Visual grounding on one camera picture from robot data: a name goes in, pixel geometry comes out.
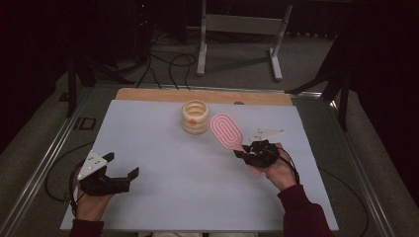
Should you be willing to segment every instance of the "red sleeve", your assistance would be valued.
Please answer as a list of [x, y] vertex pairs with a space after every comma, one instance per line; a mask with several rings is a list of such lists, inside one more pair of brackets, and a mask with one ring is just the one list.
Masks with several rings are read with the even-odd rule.
[[284, 236], [334, 236], [327, 224], [323, 208], [319, 204], [311, 203], [308, 200], [302, 185], [289, 187], [280, 192], [278, 197], [286, 211]]
[[103, 221], [73, 220], [70, 237], [100, 237], [104, 228]]

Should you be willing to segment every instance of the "gray carpet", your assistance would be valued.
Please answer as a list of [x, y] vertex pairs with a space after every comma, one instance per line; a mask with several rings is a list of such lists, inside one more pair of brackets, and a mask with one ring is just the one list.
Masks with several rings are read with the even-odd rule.
[[[191, 39], [188, 45], [172, 42], [173, 39], [162, 38], [153, 47], [155, 51], [181, 51], [198, 56], [198, 41]], [[264, 89], [287, 90], [311, 80], [333, 43], [328, 39], [286, 37], [280, 49], [280, 63], [284, 81], [273, 79], [267, 49], [274, 39], [265, 38], [258, 42], [219, 43], [210, 41], [208, 45], [206, 75], [196, 75], [196, 64], [191, 68], [187, 84], [191, 87], [212, 87], [230, 89]], [[174, 53], [153, 52], [159, 57], [170, 60]], [[176, 63], [187, 63], [186, 58], [179, 58]], [[151, 67], [156, 79], [162, 85], [173, 85], [169, 77], [169, 64], [152, 58]], [[187, 67], [173, 67], [172, 74], [179, 86], [185, 86], [184, 76]], [[130, 74], [127, 79], [138, 81], [145, 68]], [[57, 91], [37, 111], [28, 124], [17, 135], [0, 157], [0, 222], [4, 222], [16, 202], [28, 178], [42, 160], [49, 145], [53, 142], [60, 127], [65, 121], [66, 104], [58, 98], [65, 92], [66, 77], [57, 83]], [[79, 116], [96, 119], [92, 130], [73, 129], [59, 156], [82, 144], [94, 140], [106, 113], [109, 101], [118, 89], [123, 87], [112, 80], [101, 77], [91, 96], [86, 101]], [[148, 73], [140, 87], [156, 87], [154, 77]], [[311, 88], [310, 91], [321, 92], [324, 85]], [[304, 121], [304, 128], [309, 137], [313, 154], [319, 168], [330, 172], [344, 181], [355, 194], [362, 196], [362, 190], [354, 177], [351, 164], [338, 129], [332, 125], [333, 119], [328, 114], [325, 103], [314, 99], [293, 99]], [[401, 183], [388, 155], [364, 111], [359, 105], [355, 93], [351, 93], [348, 109], [347, 135], [362, 162], [368, 177], [381, 202], [385, 217], [391, 224], [394, 236], [417, 236], [419, 233], [419, 211]], [[51, 192], [58, 197], [67, 192], [69, 173], [75, 163], [85, 157], [90, 146], [80, 148], [62, 158], [52, 170], [49, 177]], [[366, 218], [361, 203], [354, 193], [328, 173], [321, 172], [327, 192], [332, 202], [340, 226], [337, 236], [360, 236], [367, 220], [370, 222], [365, 236], [380, 236], [375, 220], [369, 214]], [[67, 236], [59, 230], [67, 204], [49, 198], [43, 187], [39, 187], [30, 207], [17, 227], [15, 236]], [[281, 236], [282, 233], [261, 234], [262, 236]], [[106, 232], [105, 236], [135, 236], [133, 233]]]

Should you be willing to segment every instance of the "metal table frame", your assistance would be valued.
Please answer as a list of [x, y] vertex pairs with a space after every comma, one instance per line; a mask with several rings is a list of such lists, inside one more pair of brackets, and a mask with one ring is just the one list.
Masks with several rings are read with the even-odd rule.
[[237, 17], [225, 15], [207, 14], [207, 0], [203, 0], [203, 11], [201, 20], [201, 45], [198, 58], [197, 74], [203, 76], [206, 70], [207, 58], [207, 31], [230, 32], [230, 33], [248, 33], [277, 36], [277, 41], [273, 48], [269, 49], [272, 68], [274, 70], [275, 80], [282, 81], [280, 62], [278, 60], [278, 51], [286, 32], [289, 17], [293, 5], [287, 7], [282, 19], [270, 18], [252, 18]]

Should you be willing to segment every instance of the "white table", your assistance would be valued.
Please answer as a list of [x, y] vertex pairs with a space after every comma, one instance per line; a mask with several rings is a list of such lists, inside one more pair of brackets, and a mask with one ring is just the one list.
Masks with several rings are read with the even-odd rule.
[[[225, 97], [225, 93], [219, 92], [136, 92], [139, 97], [149, 93], [151, 97], [175, 102], [112, 101], [93, 151], [100, 155], [116, 153], [115, 160], [108, 165], [108, 176], [122, 177], [135, 167], [139, 167], [139, 176], [132, 181], [129, 193], [115, 196], [109, 204], [103, 217], [105, 229], [129, 232], [283, 229], [284, 209], [277, 198], [278, 190], [270, 181], [254, 177], [244, 162], [223, 148], [210, 130], [191, 135], [181, 126], [182, 98], [211, 97], [228, 101], [226, 98], [231, 94]], [[244, 102], [252, 97], [254, 101], [259, 97], [263, 101], [267, 98], [281, 100], [283, 96], [274, 93], [232, 95]], [[283, 143], [294, 159], [309, 199], [322, 205], [329, 227], [338, 229], [295, 107], [208, 103], [211, 116], [230, 114], [245, 137], [258, 127], [284, 129], [285, 134], [270, 141]], [[250, 141], [245, 138], [243, 143], [250, 144]], [[73, 218], [68, 209], [61, 229], [70, 229]]]

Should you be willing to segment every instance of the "pink brush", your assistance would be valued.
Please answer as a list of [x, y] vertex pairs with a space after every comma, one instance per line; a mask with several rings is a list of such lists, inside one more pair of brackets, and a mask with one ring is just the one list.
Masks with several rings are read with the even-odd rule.
[[[210, 120], [210, 129], [225, 148], [246, 152], [242, 146], [243, 133], [229, 115], [218, 114], [214, 116]], [[255, 176], [259, 176], [262, 173], [262, 171], [253, 166], [249, 166], [249, 168]]]

